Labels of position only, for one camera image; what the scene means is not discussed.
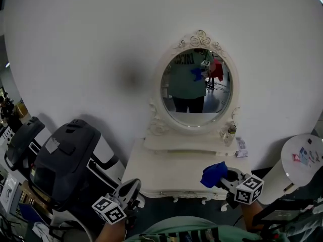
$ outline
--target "bottle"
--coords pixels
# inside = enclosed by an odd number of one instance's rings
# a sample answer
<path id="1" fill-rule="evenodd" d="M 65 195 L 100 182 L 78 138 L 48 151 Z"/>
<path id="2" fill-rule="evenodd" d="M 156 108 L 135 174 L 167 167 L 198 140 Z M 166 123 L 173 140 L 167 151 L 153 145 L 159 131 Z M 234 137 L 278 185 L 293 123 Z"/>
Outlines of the bottle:
<path id="1" fill-rule="evenodd" d="M 232 144 L 232 141 L 236 135 L 237 127 L 235 125 L 230 125 L 228 128 L 228 132 L 226 134 L 226 137 L 224 139 L 225 146 L 229 147 Z"/>

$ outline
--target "white round table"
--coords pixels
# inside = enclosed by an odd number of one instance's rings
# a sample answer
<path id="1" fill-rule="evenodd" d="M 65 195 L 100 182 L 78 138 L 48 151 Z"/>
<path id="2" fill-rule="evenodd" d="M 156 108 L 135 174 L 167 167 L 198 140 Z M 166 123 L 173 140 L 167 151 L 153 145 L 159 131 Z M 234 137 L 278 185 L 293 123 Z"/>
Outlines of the white round table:
<path id="1" fill-rule="evenodd" d="M 258 198 L 270 204 L 285 194 L 307 185 L 323 166 L 323 140 L 314 135 L 297 135 L 289 139 L 281 151 L 281 159 L 263 178 Z"/>

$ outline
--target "round stool top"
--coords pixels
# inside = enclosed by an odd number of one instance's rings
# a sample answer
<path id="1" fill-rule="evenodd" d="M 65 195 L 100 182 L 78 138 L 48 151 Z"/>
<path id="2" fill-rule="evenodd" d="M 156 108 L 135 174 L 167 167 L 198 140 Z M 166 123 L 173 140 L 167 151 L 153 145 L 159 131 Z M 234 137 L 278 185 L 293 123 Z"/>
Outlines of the round stool top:
<path id="1" fill-rule="evenodd" d="M 291 182 L 305 186 L 323 166 L 323 140 L 314 135 L 296 135 L 284 144 L 281 160 Z"/>

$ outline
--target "person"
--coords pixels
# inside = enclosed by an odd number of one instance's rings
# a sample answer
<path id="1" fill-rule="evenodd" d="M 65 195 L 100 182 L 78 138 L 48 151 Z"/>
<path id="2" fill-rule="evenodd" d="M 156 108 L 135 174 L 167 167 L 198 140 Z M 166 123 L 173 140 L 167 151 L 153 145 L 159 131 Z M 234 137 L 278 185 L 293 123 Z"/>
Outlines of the person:
<path id="1" fill-rule="evenodd" d="M 14 133 L 22 126 L 19 117 L 14 113 L 15 106 L 8 100 L 0 96 L 0 115 L 3 122 L 7 123 Z"/>
<path id="2" fill-rule="evenodd" d="M 262 240 L 259 233 L 263 226 L 252 226 L 253 216 L 262 211 L 262 207 L 257 201 L 251 205 L 241 204 L 241 208 L 247 230 L 227 225 L 216 225 L 202 218 L 178 216 L 158 222 L 142 234 L 132 236 L 126 239 L 126 241 L 289 241 L 284 233 L 278 232 L 273 234 L 268 240 Z M 119 221 L 113 225 L 107 223 L 103 227 L 96 242 L 121 242 L 125 240 L 125 234 L 125 221 Z"/>
<path id="3" fill-rule="evenodd" d="M 213 56 L 206 49 L 187 50 L 171 61 L 168 92 L 173 97 L 176 112 L 186 113 L 189 109 L 190 113 L 202 113 L 206 83 L 205 78 L 198 77 L 194 71 L 204 60 L 211 62 L 212 72 L 215 69 Z"/>

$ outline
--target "red cloth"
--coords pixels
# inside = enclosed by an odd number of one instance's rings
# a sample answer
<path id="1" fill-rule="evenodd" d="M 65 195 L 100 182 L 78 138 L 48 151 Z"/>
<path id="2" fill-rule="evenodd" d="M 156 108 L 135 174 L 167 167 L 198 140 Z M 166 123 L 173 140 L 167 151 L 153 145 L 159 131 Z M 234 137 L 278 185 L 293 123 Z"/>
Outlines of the red cloth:
<path id="1" fill-rule="evenodd" d="M 214 63 L 216 64 L 216 69 L 214 70 L 213 73 L 211 73 L 211 78 L 216 78 L 218 77 L 219 81 L 223 81 L 223 69 L 222 69 L 222 64 L 214 59 Z"/>

